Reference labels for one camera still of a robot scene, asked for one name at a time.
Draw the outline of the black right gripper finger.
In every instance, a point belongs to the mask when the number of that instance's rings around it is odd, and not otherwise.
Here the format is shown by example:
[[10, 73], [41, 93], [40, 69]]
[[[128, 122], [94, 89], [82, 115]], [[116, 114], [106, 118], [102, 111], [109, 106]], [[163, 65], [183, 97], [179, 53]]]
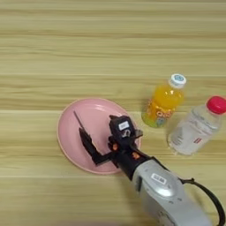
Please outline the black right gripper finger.
[[93, 141], [85, 129], [79, 128], [79, 136], [83, 147], [86, 149], [88, 154], [91, 156], [92, 161], [96, 166], [109, 162], [112, 157], [112, 153], [100, 154], [93, 144]]

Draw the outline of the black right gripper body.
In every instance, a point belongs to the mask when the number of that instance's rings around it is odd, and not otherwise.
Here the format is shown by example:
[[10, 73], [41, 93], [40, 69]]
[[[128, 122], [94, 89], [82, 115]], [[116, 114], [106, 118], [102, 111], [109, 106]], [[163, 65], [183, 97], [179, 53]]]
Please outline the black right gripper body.
[[132, 180], [138, 166], [150, 159], [139, 151], [136, 140], [143, 135], [141, 130], [112, 130], [109, 136], [109, 159]]

